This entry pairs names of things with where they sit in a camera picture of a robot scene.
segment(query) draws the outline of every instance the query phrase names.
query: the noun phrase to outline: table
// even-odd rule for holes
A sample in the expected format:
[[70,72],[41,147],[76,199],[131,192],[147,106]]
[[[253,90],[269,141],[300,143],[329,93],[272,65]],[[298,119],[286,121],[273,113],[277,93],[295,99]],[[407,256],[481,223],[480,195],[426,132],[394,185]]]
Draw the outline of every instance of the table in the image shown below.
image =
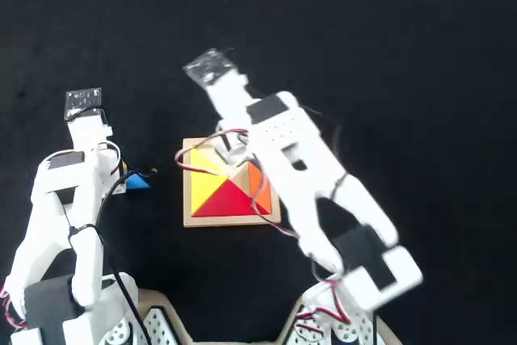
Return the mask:
[[[422,268],[380,309],[404,343],[502,343],[515,293],[516,0],[0,0],[0,278],[36,166],[71,145],[64,93],[101,86],[126,160],[152,191],[113,199],[100,229],[121,269],[164,292],[199,341],[272,340],[314,283],[266,226],[184,229],[174,152],[214,129],[182,66],[211,47],[263,93],[290,90],[343,124],[340,154]],[[341,233],[350,216],[321,204]],[[50,274],[72,271],[70,253]],[[2,323],[2,338],[7,337]]]

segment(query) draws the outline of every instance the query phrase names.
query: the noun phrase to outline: black wire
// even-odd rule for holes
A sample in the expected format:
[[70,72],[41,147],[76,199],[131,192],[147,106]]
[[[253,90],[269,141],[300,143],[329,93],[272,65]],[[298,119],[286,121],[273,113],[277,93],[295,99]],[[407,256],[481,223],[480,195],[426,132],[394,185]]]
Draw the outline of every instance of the black wire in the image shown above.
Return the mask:
[[129,308],[131,309],[133,315],[135,316],[135,319],[138,322],[138,326],[144,332],[145,341],[148,343],[148,345],[152,345],[151,338],[149,337],[149,333],[147,332],[147,329],[145,328],[144,322],[142,321],[142,318],[140,317],[140,314],[138,313],[137,307],[133,303],[131,296],[129,295],[129,292],[126,289],[124,282],[120,278],[119,270],[117,269],[112,256],[109,254],[109,252],[106,248],[106,244],[104,244],[103,236],[100,234],[97,227],[93,224],[86,224],[86,225],[81,226],[80,228],[75,228],[73,226],[70,227],[70,232],[68,235],[68,241],[70,243],[70,246],[72,247],[72,249],[74,248],[74,246],[72,246],[72,242],[70,241],[72,236],[74,236],[74,235],[78,234],[79,232],[81,232],[85,229],[88,229],[88,228],[92,228],[97,233],[97,236],[99,237],[99,240],[100,240],[101,244],[103,245],[104,254],[106,254],[107,262],[108,262],[109,266],[111,267],[111,270],[113,271],[113,276],[115,277],[116,283],[119,285],[120,291],[124,295],[125,300],[128,302]]
[[[141,171],[139,170],[130,170],[128,171],[126,174],[124,175],[121,175],[110,187],[110,190],[107,192],[107,194],[104,196],[104,200],[103,202],[101,203],[100,207],[99,207],[99,212],[97,213],[97,222],[99,222],[100,220],[100,217],[102,216],[103,214],[103,210],[105,209],[106,207],[106,203],[108,202],[108,200],[111,198],[111,196],[113,195],[113,192],[115,191],[115,189],[123,182],[125,181],[126,179],[128,179],[129,177],[131,177],[132,175],[135,175],[135,174],[142,174],[144,175],[144,173],[142,173]],[[69,218],[68,218],[68,215],[66,214],[66,210],[65,210],[65,206],[63,206],[63,211],[65,212],[65,216],[66,216],[66,219],[69,221]],[[96,233],[97,233],[97,236],[99,236],[99,240],[101,242],[101,244],[103,245],[104,247],[104,252],[106,253],[106,257],[107,257],[107,261],[108,261],[108,264],[109,266],[111,267],[111,270],[113,271],[113,276],[115,277],[115,280],[116,280],[116,283],[119,285],[120,287],[120,291],[122,291],[122,294],[124,294],[124,298],[126,299],[126,301],[128,302],[128,305],[129,305],[129,308],[131,309],[133,315],[135,316],[135,319],[137,320],[138,322],[138,326],[140,326],[140,328],[142,329],[142,331],[144,332],[144,336],[145,336],[145,340],[147,341],[147,343],[149,345],[151,345],[151,338],[149,337],[149,333],[147,332],[145,326],[144,326],[144,323],[142,321],[142,319],[140,318],[140,315],[138,314],[138,311],[137,311],[137,308],[135,307],[134,303],[132,303],[132,299],[131,297],[129,296],[129,293],[128,293],[128,290],[126,289],[124,283],[122,282],[122,279],[120,278],[120,275],[119,275],[119,271],[117,270],[117,267],[115,265],[115,262],[113,260],[113,258],[109,255],[109,253],[107,252],[107,249],[106,249],[106,245],[104,244],[104,239],[102,237],[102,235],[100,234],[99,230],[97,229],[97,227],[93,224],[86,224],[86,225],[83,225],[79,228],[75,228],[73,226],[70,226],[70,229],[69,229],[69,236],[68,236],[68,240],[69,240],[69,243],[70,243],[70,246],[72,247],[72,249],[74,248],[74,246],[72,246],[72,242],[70,241],[70,239],[72,238],[72,236],[78,234],[79,232],[81,232],[82,230],[84,229],[87,229],[87,228],[92,228]]]
[[94,109],[99,109],[101,111],[101,113],[103,114],[103,118],[105,121],[106,120],[106,112],[104,111],[104,108],[102,105],[90,105],[89,107],[86,107],[86,108],[83,108],[81,109],[80,111],[77,111],[75,112],[73,115],[70,115],[67,119],[66,119],[66,122],[69,123],[70,121],[74,121],[76,120],[79,116],[81,116],[83,113],[85,112],[88,112],[88,111],[93,111]]
[[111,198],[111,196],[113,195],[113,192],[115,191],[115,189],[123,182],[125,181],[126,179],[128,179],[129,177],[131,177],[132,175],[135,175],[135,174],[143,174],[142,171],[140,170],[130,170],[128,171],[126,174],[124,175],[121,175],[110,187],[110,190],[106,193],[106,195],[104,196],[104,200],[103,202],[101,203],[100,207],[99,207],[99,212],[97,213],[97,223],[100,222],[100,218],[101,216],[103,215],[103,210],[104,208],[106,207],[106,203],[108,202],[108,200]]

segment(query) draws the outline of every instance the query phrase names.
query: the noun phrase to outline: cable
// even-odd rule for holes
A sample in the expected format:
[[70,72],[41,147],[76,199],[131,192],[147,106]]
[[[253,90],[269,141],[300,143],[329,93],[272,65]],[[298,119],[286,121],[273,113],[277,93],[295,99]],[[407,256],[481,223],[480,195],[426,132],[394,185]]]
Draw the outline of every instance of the cable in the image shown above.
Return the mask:
[[9,313],[9,308],[11,307],[11,299],[9,297],[4,299],[2,306],[4,308],[4,315],[6,317],[6,321],[12,328],[16,330],[21,330],[27,327],[27,323],[25,322],[25,320],[17,322],[15,318],[11,315],[11,313]]
[[319,329],[317,329],[315,327],[312,327],[312,326],[309,326],[309,325],[305,325],[304,323],[297,323],[295,326],[296,327],[301,327],[301,328],[309,330],[309,331],[314,331],[316,333],[319,333],[319,334],[323,335],[323,330],[319,330]]
[[178,164],[179,167],[181,167],[184,170],[196,171],[196,172],[199,172],[199,173],[207,173],[207,174],[211,174],[211,175],[225,175],[225,174],[219,173],[218,171],[204,169],[202,167],[196,167],[196,166],[187,165],[187,164],[185,164],[183,162],[180,162],[179,158],[182,157],[187,152],[191,151],[192,149],[197,149],[199,146],[205,144],[207,141],[213,139],[214,137],[221,137],[221,136],[223,136],[223,135],[225,135],[227,133],[244,134],[244,133],[248,133],[248,131],[246,129],[243,129],[243,128],[231,128],[231,129],[224,129],[222,131],[218,131],[216,133],[213,133],[209,137],[205,137],[199,143],[197,143],[195,145],[190,145],[190,146],[185,147],[185,148],[181,149],[180,151],[178,151],[176,153],[176,155],[174,156],[174,161]]
[[95,109],[98,109],[101,112],[101,114],[103,115],[103,118],[106,119],[106,112],[104,111],[104,108],[102,105],[90,105],[89,107],[83,108],[83,109],[75,112],[74,114],[70,115],[66,119],[66,122],[70,123],[71,121],[76,120],[79,116],[82,116],[83,113],[88,112],[88,111],[94,111]]
[[144,333],[145,341],[148,343],[148,345],[151,345],[152,344],[151,338],[149,337],[149,333],[147,332],[147,329],[145,328],[144,322],[142,321],[142,318],[140,317],[140,314],[138,313],[137,307],[133,303],[131,296],[129,295],[129,292],[126,289],[124,282],[120,278],[119,271],[115,265],[115,262],[113,261],[112,256],[107,251],[106,245],[104,244],[104,239],[103,239],[102,235],[100,234],[99,230],[97,229],[97,227],[93,224],[86,224],[80,228],[71,227],[69,236],[68,236],[70,246],[72,247],[72,249],[74,248],[74,246],[72,246],[72,242],[70,241],[71,238],[74,235],[78,234],[79,232],[81,232],[85,229],[88,229],[88,228],[92,228],[97,233],[97,236],[99,237],[99,240],[100,240],[101,244],[103,245],[104,253],[106,254],[106,258],[107,258],[107,262],[108,262],[109,266],[111,267],[111,270],[113,271],[113,276],[115,277],[116,283],[119,285],[120,291],[124,295],[125,300],[128,302],[129,308],[131,309],[132,314],[135,316],[135,319],[138,322],[138,326],[141,328],[142,332]]

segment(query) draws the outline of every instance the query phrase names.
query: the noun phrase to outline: orange triangle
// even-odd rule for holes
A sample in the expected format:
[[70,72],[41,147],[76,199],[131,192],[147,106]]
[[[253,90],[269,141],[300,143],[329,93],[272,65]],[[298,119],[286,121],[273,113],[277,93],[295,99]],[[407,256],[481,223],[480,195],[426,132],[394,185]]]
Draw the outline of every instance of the orange triangle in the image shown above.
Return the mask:
[[[261,214],[270,214],[260,204],[257,204],[257,209]],[[254,215],[251,208],[251,198],[230,180],[225,181],[197,212],[192,214],[193,217],[250,215]]]
[[[262,173],[253,163],[248,163],[250,169],[250,196],[252,196],[259,188],[262,180]],[[267,181],[266,189],[257,197],[257,204],[267,210],[267,214],[271,214],[271,186]]]

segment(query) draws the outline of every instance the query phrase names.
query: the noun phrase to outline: tangram puzzle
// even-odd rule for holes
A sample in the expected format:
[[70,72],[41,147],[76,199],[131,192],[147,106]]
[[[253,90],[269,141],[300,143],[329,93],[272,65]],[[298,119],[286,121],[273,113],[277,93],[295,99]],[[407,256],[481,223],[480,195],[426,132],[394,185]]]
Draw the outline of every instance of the tangram puzzle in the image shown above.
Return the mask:
[[[184,139],[183,147],[201,140],[203,139]],[[228,172],[226,162],[210,143],[184,154],[183,162],[221,173]],[[253,163],[245,162],[228,174],[210,175],[188,170],[183,172],[184,226],[266,224],[255,215],[251,207],[251,196],[262,182],[260,170]],[[256,202],[262,215],[270,221],[280,222],[280,202],[269,183]]]

